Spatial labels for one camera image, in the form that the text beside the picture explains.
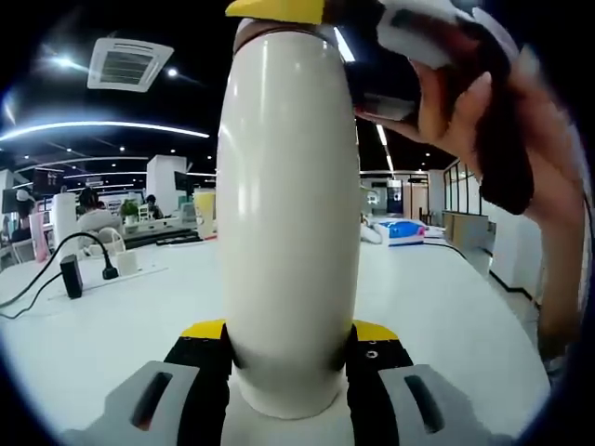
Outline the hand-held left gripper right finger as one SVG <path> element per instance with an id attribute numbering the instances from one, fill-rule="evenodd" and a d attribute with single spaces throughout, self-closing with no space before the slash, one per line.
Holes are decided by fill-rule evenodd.
<path id="1" fill-rule="evenodd" d="M 490 432 L 469 398 L 428 364 L 414 364 L 398 336 L 355 321 L 346 343 L 347 404 L 356 445 L 510 445 Z"/>

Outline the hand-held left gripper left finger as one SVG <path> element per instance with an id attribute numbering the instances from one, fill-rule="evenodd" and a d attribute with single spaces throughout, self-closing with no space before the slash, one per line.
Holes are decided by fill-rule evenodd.
<path id="1" fill-rule="evenodd" d="M 105 398 L 65 445 L 219 445 L 230 402 L 232 348 L 224 321 L 186 330 L 163 361 L 149 361 Z"/>

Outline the person's right hand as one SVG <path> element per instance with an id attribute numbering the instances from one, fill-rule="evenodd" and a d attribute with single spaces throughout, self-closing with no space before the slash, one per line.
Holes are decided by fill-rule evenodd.
<path id="1" fill-rule="evenodd" d="M 444 75 L 419 62 L 413 68 L 421 87 L 416 124 L 391 120 L 365 106 L 356 108 L 356 115 L 414 142 L 454 155 L 470 167 L 476 178 L 485 181 L 487 175 L 479 164 L 476 135 L 481 117 L 496 98 L 491 75 L 481 74 L 454 105 L 448 105 Z M 513 62 L 508 89 L 513 96 L 512 116 L 521 127 L 534 175 L 534 197 L 525 214 L 541 228 L 583 224 L 584 188 L 570 120 L 550 94 L 539 60 L 529 46 L 524 46 Z"/>

